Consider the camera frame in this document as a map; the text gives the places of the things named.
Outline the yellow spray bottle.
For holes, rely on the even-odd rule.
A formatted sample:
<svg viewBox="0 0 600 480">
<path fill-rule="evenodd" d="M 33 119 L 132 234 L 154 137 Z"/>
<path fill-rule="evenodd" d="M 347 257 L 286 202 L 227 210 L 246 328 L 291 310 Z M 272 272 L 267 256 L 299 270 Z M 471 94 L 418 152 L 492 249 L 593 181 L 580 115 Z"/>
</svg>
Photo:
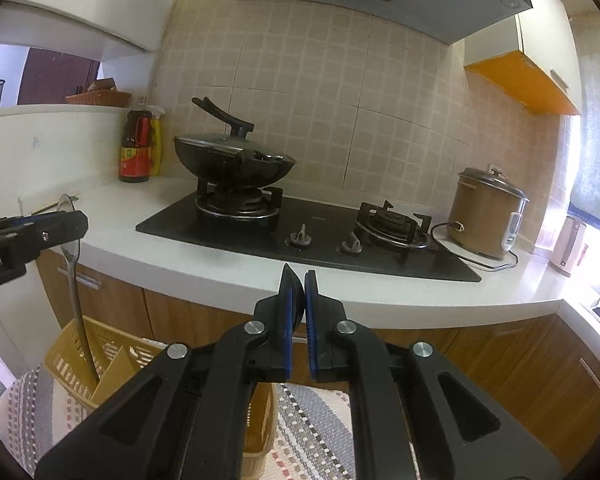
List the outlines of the yellow spray bottle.
<svg viewBox="0 0 600 480">
<path fill-rule="evenodd" d="M 148 105 L 148 112 L 151 114 L 151 177 L 157 177 L 160 174 L 162 162 L 162 122 L 161 118 L 164 115 L 164 109 L 157 105 Z"/>
</svg>

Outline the dark sauce bottle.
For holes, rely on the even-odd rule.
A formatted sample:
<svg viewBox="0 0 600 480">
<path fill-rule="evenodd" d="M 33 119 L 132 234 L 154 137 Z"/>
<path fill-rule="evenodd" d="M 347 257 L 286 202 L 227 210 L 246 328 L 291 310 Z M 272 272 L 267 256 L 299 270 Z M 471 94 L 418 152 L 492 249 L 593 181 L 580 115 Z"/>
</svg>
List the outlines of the dark sauce bottle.
<svg viewBox="0 0 600 480">
<path fill-rule="evenodd" d="M 151 170 L 151 112 L 130 110 L 122 133 L 119 154 L 119 180 L 142 183 L 149 180 Z"/>
</svg>

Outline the wicker tray on ledge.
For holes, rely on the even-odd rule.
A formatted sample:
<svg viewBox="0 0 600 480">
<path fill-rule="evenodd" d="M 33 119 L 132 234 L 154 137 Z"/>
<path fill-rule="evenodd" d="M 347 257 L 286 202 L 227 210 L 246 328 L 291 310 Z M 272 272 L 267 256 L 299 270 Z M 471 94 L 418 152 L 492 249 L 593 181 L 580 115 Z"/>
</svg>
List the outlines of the wicker tray on ledge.
<svg viewBox="0 0 600 480">
<path fill-rule="evenodd" d="M 84 92 L 66 96 L 65 101 L 71 105 L 109 106 L 125 108 L 131 101 L 132 94 L 120 91 L 114 78 L 96 79 Z"/>
</svg>

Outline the brown rice cooker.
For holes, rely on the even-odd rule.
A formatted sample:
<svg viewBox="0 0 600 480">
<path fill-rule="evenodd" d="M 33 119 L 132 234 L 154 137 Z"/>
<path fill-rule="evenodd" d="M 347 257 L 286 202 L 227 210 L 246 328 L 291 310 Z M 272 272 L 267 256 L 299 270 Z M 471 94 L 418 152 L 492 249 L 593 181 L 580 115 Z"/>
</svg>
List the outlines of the brown rice cooker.
<svg viewBox="0 0 600 480">
<path fill-rule="evenodd" d="M 446 232 L 460 247 L 503 260 L 513 248 L 529 199 L 497 172 L 466 168 L 458 182 Z"/>
</svg>

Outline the wooden base cabinets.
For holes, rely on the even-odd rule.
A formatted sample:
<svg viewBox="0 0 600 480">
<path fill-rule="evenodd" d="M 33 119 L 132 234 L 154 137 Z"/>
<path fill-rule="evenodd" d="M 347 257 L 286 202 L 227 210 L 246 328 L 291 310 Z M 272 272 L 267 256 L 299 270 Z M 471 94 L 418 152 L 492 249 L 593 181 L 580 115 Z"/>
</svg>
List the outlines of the wooden base cabinets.
<svg viewBox="0 0 600 480">
<path fill-rule="evenodd" d="M 152 292 L 85 266 L 76 279 L 85 315 L 167 344 L 211 344 L 252 315 Z M 546 445 L 564 471 L 581 477 L 600 470 L 600 360 L 558 315 L 376 333 L 401 347 L 429 342 Z"/>
</svg>

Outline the striped woven tablecloth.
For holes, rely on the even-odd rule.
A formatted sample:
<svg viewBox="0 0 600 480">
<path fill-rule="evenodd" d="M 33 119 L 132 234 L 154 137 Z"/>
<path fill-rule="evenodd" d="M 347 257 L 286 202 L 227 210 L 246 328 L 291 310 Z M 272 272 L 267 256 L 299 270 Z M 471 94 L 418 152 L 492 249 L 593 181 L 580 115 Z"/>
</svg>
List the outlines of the striped woven tablecloth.
<svg viewBox="0 0 600 480">
<path fill-rule="evenodd" d="M 247 479 L 354 479 L 350 399 L 339 390 L 273 386 L 273 443 Z M 0 438 L 28 474 L 90 411 L 42 366 L 0 396 Z"/>
</svg>

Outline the orange white wall cabinet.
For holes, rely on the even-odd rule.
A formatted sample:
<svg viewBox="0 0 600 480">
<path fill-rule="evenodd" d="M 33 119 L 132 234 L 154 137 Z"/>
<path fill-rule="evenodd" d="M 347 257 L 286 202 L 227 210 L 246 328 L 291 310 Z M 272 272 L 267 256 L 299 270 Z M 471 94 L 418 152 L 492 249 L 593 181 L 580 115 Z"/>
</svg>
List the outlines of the orange white wall cabinet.
<svg viewBox="0 0 600 480">
<path fill-rule="evenodd" d="M 532 114 L 581 113 L 576 44 L 559 2 L 521 12 L 467 37 L 465 67 Z"/>
</svg>

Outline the black wok with lid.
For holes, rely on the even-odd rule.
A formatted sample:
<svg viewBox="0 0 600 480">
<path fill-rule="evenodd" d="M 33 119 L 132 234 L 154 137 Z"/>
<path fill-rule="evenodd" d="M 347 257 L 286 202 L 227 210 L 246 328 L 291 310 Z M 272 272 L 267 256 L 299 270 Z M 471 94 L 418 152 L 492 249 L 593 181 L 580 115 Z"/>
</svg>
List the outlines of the black wok with lid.
<svg viewBox="0 0 600 480">
<path fill-rule="evenodd" d="M 230 126 L 230 133 L 176 136 L 174 148 L 183 166 L 199 180 L 226 188 L 265 188 L 286 177 L 296 160 L 247 138 L 252 122 L 217 107 L 209 98 L 192 102 Z"/>
</svg>

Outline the clear plastic spoon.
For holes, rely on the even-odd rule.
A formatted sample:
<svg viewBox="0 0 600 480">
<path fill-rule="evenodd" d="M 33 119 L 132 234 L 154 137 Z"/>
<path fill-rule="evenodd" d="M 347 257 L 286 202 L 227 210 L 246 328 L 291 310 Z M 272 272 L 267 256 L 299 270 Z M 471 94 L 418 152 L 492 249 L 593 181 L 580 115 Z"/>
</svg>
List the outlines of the clear plastic spoon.
<svg viewBox="0 0 600 480">
<path fill-rule="evenodd" d="M 78 280 L 76 279 L 76 265 L 78 264 L 80 258 L 80 239 L 81 235 L 79 235 L 75 240 L 70 240 L 70 242 L 62 244 L 61 251 L 64 255 L 67 266 L 69 296 L 71 302 L 71 309 L 74 316 L 74 322 L 76 322 L 76 332 L 79 336 L 81 348 L 84 353 L 84 359 L 88 371 L 90 372 L 91 378 L 94 380 L 95 385 L 98 385 L 99 376 L 93 360 L 90 343 L 88 342 L 87 338 L 78 293 Z"/>
</svg>

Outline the black glass gas stove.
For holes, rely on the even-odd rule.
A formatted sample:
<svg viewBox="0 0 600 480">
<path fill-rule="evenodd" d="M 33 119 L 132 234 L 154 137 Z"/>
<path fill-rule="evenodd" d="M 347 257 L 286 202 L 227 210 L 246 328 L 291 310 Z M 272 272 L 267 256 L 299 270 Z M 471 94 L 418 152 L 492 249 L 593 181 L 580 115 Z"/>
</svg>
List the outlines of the black glass gas stove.
<svg viewBox="0 0 600 480">
<path fill-rule="evenodd" d="M 480 276 L 435 242 L 426 214 L 407 216 L 390 203 L 357 210 L 298 200 L 281 188 L 209 188 L 140 222 L 138 232 L 240 254 L 309 266 L 478 282 Z"/>
</svg>

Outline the metal spoon on counter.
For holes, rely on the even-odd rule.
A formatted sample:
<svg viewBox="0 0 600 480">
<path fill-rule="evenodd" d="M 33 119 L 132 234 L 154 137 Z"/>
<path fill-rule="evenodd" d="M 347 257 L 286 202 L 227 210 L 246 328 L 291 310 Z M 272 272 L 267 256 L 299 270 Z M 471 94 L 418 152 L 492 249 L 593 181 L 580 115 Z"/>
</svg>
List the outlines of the metal spoon on counter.
<svg viewBox="0 0 600 480">
<path fill-rule="evenodd" d="M 70 200 L 73 202 L 77 202 L 79 200 L 79 196 L 77 195 L 69 195 Z M 30 215 L 35 216 L 36 214 L 45 214 L 47 211 L 51 211 L 52 209 L 57 209 L 58 203 L 51 203 L 42 208 L 38 208 L 37 210 L 31 211 Z"/>
</svg>

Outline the pink white kettle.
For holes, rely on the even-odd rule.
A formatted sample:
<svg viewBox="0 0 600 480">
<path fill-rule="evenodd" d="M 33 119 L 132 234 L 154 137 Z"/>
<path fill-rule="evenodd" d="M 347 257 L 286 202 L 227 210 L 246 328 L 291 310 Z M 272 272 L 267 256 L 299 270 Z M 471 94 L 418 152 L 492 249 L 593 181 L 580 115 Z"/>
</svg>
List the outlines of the pink white kettle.
<svg viewBox="0 0 600 480">
<path fill-rule="evenodd" d="M 550 257 L 553 269 L 565 276 L 573 274 L 585 253 L 585 231 L 586 224 L 568 214 Z"/>
</svg>

